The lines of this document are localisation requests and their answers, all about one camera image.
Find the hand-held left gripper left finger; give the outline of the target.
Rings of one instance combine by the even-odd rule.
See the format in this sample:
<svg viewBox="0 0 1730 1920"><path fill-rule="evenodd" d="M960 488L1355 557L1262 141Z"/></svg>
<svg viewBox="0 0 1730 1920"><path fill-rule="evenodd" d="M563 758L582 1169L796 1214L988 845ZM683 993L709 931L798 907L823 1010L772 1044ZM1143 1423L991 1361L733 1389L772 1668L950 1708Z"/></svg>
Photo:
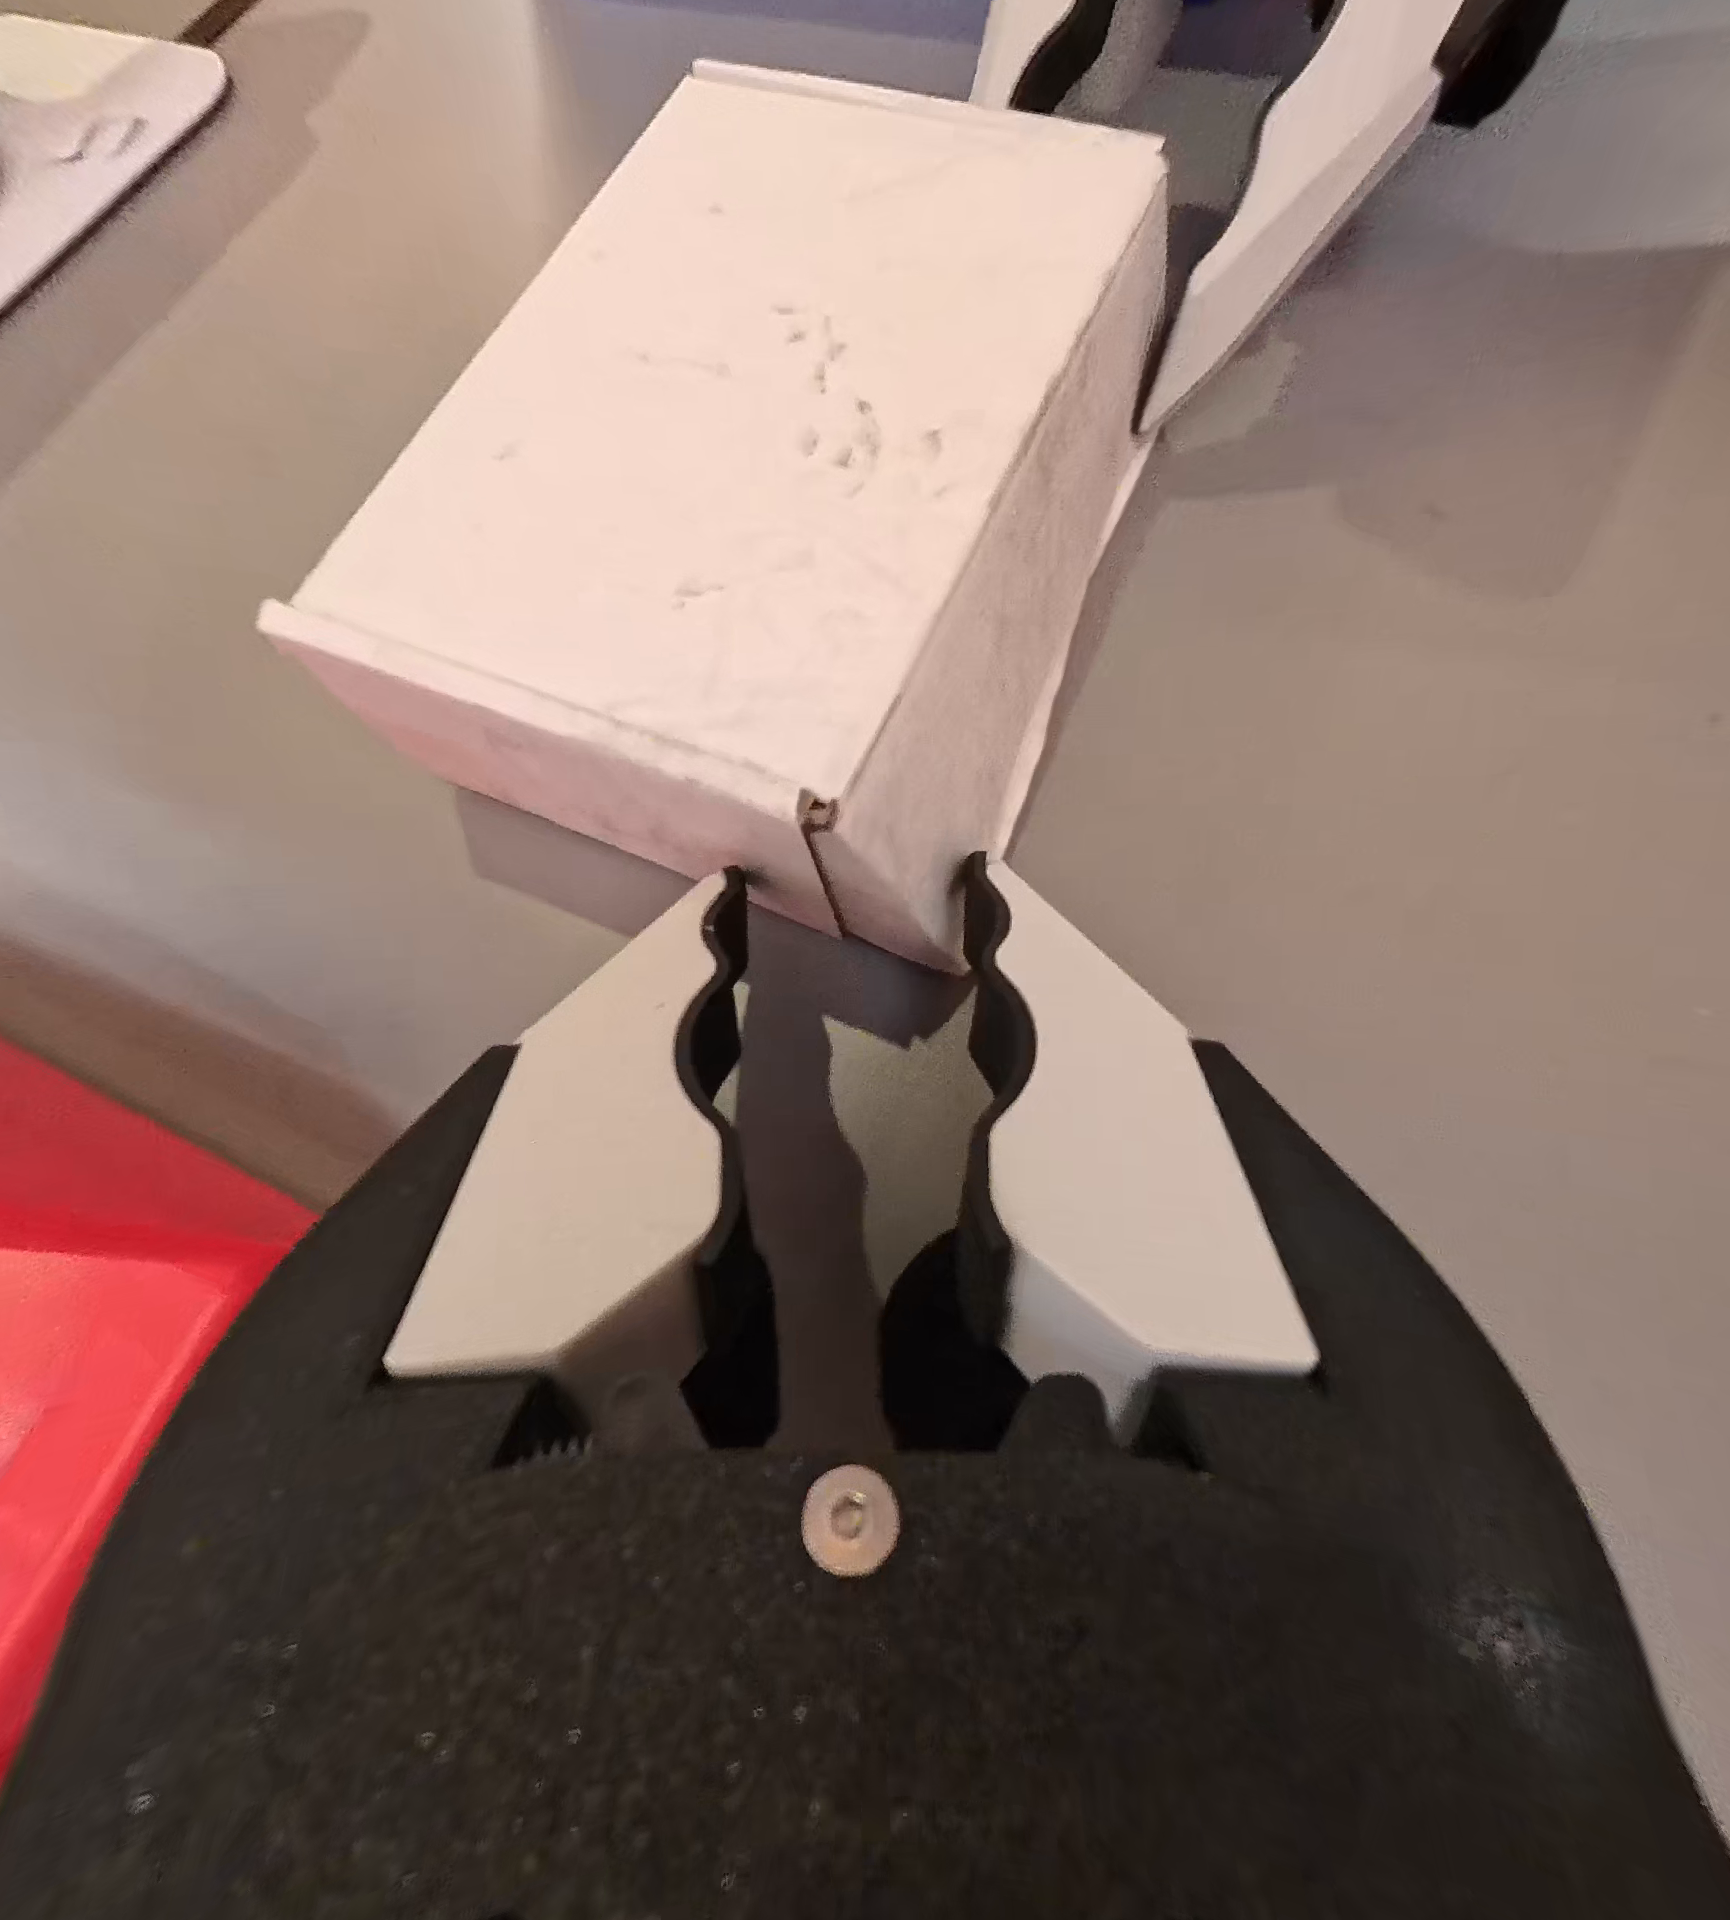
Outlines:
<svg viewBox="0 0 1730 1920"><path fill-rule="evenodd" d="M394 1383L541 1381L596 1433L658 1381L707 1449L779 1427L777 1300L718 1098L747 878L697 881L517 1038L384 1347Z"/></svg>

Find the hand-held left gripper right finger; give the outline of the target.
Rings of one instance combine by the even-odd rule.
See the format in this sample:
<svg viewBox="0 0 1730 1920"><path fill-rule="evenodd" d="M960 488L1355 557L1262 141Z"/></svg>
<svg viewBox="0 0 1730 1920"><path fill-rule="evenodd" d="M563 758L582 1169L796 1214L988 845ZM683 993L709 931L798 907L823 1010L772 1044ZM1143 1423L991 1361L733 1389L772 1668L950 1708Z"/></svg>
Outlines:
<svg viewBox="0 0 1730 1920"><path fill-rule="evenodd" d="M1002 858L961 867L983 1092L951 1227L879 1312L898 1449L997 1449L1041 1381L1133 1439L1161 1381L1312 1381L1318 1347L1173 1019Z"/></svg>

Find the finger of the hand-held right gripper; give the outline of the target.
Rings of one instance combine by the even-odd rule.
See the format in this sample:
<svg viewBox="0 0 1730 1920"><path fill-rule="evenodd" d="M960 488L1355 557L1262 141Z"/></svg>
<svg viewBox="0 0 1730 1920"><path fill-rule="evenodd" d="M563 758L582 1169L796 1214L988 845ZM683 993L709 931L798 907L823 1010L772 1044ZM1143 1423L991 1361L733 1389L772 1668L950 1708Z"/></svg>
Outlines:
<svg viewBox="0 0 1730 1920"><path fill-rule="evenodd" d="M1421 132L1443 79L1455 2L1341 2L1316 52L1262 117L1216 243L1189 269L1143 387L1153 437L1253 332Z"/></svg>
<svg viewBox="0 0 1730 1920"><path fill-rule="evenodd" d="M1119 118L1157 72L1165 47L1165 2L991 2L972 105Z"/></svg>

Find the white cardboard mailer box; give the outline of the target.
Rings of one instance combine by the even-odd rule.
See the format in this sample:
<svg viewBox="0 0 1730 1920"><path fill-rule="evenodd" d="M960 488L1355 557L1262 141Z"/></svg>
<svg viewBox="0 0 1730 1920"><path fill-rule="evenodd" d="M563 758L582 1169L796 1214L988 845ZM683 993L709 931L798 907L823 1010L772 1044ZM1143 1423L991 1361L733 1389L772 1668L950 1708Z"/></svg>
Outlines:
<svg viewBox="0 0 1730 1920"><path fill-rule="evenodd" d="M452 789L957 972L1165 210L1150 132L697 61L258 630Z"/></svg>

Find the red plastic bin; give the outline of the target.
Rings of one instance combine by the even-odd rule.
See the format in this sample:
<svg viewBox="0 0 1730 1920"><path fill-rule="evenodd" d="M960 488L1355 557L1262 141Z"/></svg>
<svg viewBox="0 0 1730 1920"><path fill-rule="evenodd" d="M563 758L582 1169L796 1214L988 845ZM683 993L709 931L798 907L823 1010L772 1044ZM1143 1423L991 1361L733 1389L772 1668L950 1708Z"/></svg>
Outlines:
<svg viewBox="0 0 1730 1920"><path fill-rule="evenodd" d="M0 1788L144 1457L312 1225L0 1037Z"/></svg>

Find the white metal document stand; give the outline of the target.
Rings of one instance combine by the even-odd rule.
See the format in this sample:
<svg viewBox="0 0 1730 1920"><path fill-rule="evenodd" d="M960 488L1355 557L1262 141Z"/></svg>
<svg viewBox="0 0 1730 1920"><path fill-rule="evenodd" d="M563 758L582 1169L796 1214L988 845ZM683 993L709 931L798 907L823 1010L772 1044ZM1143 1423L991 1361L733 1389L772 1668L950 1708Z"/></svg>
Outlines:
<svg viewBox="0 0 1730 1920"><path fill-rule="evenodd" d="M226 95L201 45L0 13L0 320Z"/></svg>

